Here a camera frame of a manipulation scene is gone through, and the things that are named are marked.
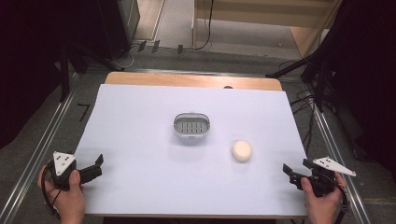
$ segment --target table surface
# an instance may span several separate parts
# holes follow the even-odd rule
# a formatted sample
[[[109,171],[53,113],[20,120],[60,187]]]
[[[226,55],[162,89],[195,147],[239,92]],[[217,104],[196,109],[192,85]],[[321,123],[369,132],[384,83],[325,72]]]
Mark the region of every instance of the table surface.
[[[117,72],[108,75],[106,84],[99,90],[76,152],[82,167],[90,165],[98,153],[105,158],[104,174],[86,184],[87,214],[304,217],[304,194],[289,184],[281,171],[285,162],[303,173],[299,169],[303,167],[304,148],[278,80]],[[246,90],[221,90],[224,86]],[[192,103],[191,97],[197,95],[206,98]],[[177,104],[167,100],[176,98]],[[243,106],[232,111],[235,104]],[[167,120],[177,111],[194,106],[212,119],[213,129],[205,140],[192,146],[169,132]],[[158,113],[158,118],[147,119]],[[241,113],[248,116],[233,119]],[[235,125],[238,129],[230,131]],[[282,134],[287,138],[279,141],[277,136]],[[253,145],[253,157],[248,162],[240,163],[229,153],[228,148],[238,138]],[[244,194],[230,197],[233,192]]]

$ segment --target floor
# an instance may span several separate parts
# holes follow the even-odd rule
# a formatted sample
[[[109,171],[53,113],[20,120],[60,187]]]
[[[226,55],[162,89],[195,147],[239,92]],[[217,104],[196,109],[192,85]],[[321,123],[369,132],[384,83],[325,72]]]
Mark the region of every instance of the floor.
[[[161,15],[160,24],[155,40],[161,40],[160,50],[151,53],[150,48],[134,55],[133,65],[127,71],[134,69],[158,69],[177,71],[200,71],[205,73],[235,73],[247,77],[263,77],[273,73],[292,61],[299,60],[297,47],[293,43],[288,27],[241,24],[239,22],[212,23],[212,36],[210,45],[203,51],[184,51],[177,54],[177,45],[191,46],[191,6],[192,0],[177,1],[166,0]],[[200,43],[204,43],[206,37],[205,22],[200,21]],[[131,56],[118,60],[118,63],[128,64]],[[285,77],[282,77],[282,88],[290,100],[297,98],[300,91],[305,90],[299,81],[299,75],[303,68],[297,69]],[[44,152],[43,160],[50,159],[51,152],[75,150],[79,138],[84,132],[85,124],[90,113],[82,120],[84,108],[78,104],[94,105],[97,89],[106,78],[106,70],[101,64],[90,62],[90,69],[86,75],[78,75],[74,84],[76,92],[64,113],[64,118],[58,125],[58,130],[51,139]],[[1,165],[1,190],[0,205],[7,203],[9,193],[13,190],[19,176],[24,171],[30,157],[40,145],[41,135],[46,131],[52,115],[59,108],[58,97],[60,89],[49,96],[42,107],[29,120],[17,139],[0,150]],[[342,125],[336,115],[330,110],[325,111],[327,124],[332,130],[332,137],[340,149],[346,165],[355,170],[358,176],[353,179],[355,187],[361,196],[366,212],[371,222],[366,223],[391,223],[395,218],[396,209],[396,185],[381,165],[376,162],[356,161],[351,152],[351,145],[343,131]],[[305,110],[295,116],[296,124],[301,137],[308,131],[310,111]],[[309,159],[329,155],[327,143],[323,139],[321,129],[315,122]],[[23,201],[18,205],[19,210],[12,223],[58,223],[55,218],[47,215],[44,205],[41,203],[39,190],[35,186],[35,170],[32,171],[28,190],[21,194]],[[356,211],[350,210],[343,223],[360,223]],[[84,223],[102,223],[101,217],[87,217]],[[278,220],[276,223],[291,223],[289,220]]]
[[[155,39],[165,2],[165,0],[137,0],[141,13],[134,38],[141,40]]]

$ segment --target gray floor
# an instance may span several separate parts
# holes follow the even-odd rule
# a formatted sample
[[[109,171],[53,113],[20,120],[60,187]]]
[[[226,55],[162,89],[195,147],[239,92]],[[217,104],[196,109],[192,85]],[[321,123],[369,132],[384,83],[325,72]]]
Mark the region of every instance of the gray floor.
[[[175,1],[168,0],[165,7],[171,7],[172,3],[175,3]],[[172,13],[169,13],[169,10],[164,12],[163,22],[166,23],[166,20],[168,19],[166,19],[165,13],[168,13],[169,15],[172,15]],[[185,24],[186,27],[188,25],[191,26],[190,21],[191,20],[189,19],[189,22]],[[187,30],[187,33],[185,33],[186,35],[175,35],[177,34],[176,31],[166,33],[164,30],[164,27],[166,27],[165,23],[160,26],[159,33],[157,34],[157,37],[161,39],[161,46],[173,47],[174,44],[180,44],[182,41],[186,41],[186,46],[188,46],[190,38],[187,33],[191,30]],[[235,35],[238,31],[235,31],[233,35],[228,35],[228,37],[234,36],[231,40],[221,39],[216,35],[216,33],[214,33],[212,47],[209,50],[212,52],[185,50],[182,54],[177,55],[176,49],[159,49],[157,53],[151,54],[150,47],[147,47],[141,52],[137,52],[136,49],[134,49],[134,63],[127,69],[127,71],[133,69],[160,69],[209,73],[234,73],[244,74],[243,76],[247,77],[263,77],[265,74],[277,71],[279,69],[278,66],[283,62],[299,59],[298,55],[295,54],[296,47],[292,45],[292,42],[290,42],[290,34],[287,30],[282,27],[272,28],[275,30],[272,30],[272,32],[268,32],[264,36],[260,37],[263,40],[262,45],[258,45],[257,48],[254,47],[255,45],[251,45],[251,48],[240,48],[239,45],[244,45],[243,41],[248,38],[238,37]],[[200,38],[202,39],[203,37],[205,37],[205,33],[202,33]],[[284,38],[285,42],[288,42],[289,44],[281,44],[281,46],[279,46],[279,41],[276,40],[282,38]],[[255,51],[255,49],[260,49],[262,46],[269,49],[265,49],[260,52]],[[238,50],[238,54],[235,54],[235,49],[238,48],[240,48]],[[125,56],[118,60],[118,63],[127,64],[130,61],[131,58]],[[281,78],[282,88],[287,93],[290,101],[295,100],[297,93],[304,90],[304,85],[298,78],[302,71],[303,68],[300,68],[291,72],[286,77]],[[99,85],[104,83],[107,74],[108,70],[106,70],[101,64],[90,63],[89,71],[85,75],[79,75],[80,82],[76,85],[75,95],[67,112],[65,113],[64,119],[62,120],[57,133],[54,135],[54,138],[49,145],[43,163],[50,159],[54,150],[66,152],[70,150],[74,151],[76,149],[78,141],[84,131],[85,124],[92,112]],[[50,123],[50,119],[59,105],[59,97],[60,89],[57,89],[32,116],[17,139],[0,150],[0,170],[2,174],[0,176],[1,208],[6,204],[10,192],[19,180],[26,164],[34,153],[43,132]],[[85,108],[78,106],[78,104],[92,105],[83,121],[79,120]],[[302,138],[304,138],[308,131],[310,115],[311,112],[309,109],[301,111],[295,115],[296,124]],[[391,179],[389,172],[376,162],[361,162],[355,160],[351,153],[352,148],[350,142],[346,138],[342,125],[336,115],[326,109],[325,116],[327,118],[328,125],[332,130],[333,137],[342,152],[346,165],[358,174],[357,177],[353,178],[353,181],[363,199],[364,206],[372,223],[393,222],[396,218],[396,214],[394,213],[396,209],[396,185]],[[308,158],[313,159],[327,155],[328,152],[326,144],[320,130],[318,129],[318,125],[315,123]],[[22,195],[22,197],[23,201],[15,215],[15,218],[13,219],[13,223],[59,222],[54,217],[50,217],[48,215],[43,204],[41,193],[35,185],[35,180],[26,192],[26,195]],[[101,217],[87,217],[84,223],[101,222]],[[279,220],[277,223],[291,222],[288,220]],[[347,213],[343,223],[357,223],[354,214],[351,211]]]

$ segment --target finger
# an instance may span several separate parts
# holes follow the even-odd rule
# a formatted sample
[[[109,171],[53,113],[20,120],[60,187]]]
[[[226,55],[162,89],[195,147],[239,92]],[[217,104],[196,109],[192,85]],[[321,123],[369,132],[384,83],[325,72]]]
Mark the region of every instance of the finger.
[[[306,177],[301,178],[301,185],[308,199],[316,198],[314,194],[314,190],[312,189],[311,182],[309,182],[309,180]]]
[[[74,170],[69,176],[69,186],[70,186],[70,191],[76,191],[81,189],[79,188],[79,182],[80,182],[81,177],[79,176],[79,171]]]
[[[335,181],[337,181],[339,186],[345,189],[347,187],[347,182],[345,181],[345,179],[337,172],[334,173],[335,173]]]
[[[44,165],[41,167],[40,172],[38,173],[38,178],[37,178],[37,185],[39,188],[41,188],[41,176],[43,175],[44,169],[46,168],[47,165]]]

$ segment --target white paper sheet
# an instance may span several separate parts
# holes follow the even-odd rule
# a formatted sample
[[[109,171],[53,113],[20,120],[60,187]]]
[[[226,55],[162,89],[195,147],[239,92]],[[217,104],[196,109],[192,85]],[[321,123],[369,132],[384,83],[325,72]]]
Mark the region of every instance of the white paper sheet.
[[[210,131],[181,141],[181,113],[203,113]],[[252,156],[239,162],[233,143]],[[304,193],[286,163],[302,166],[304,149],[283,91],[102,85],[76,152],[78,168],[104,155],[103,175],[85,185],[87,214],[305,216]]]

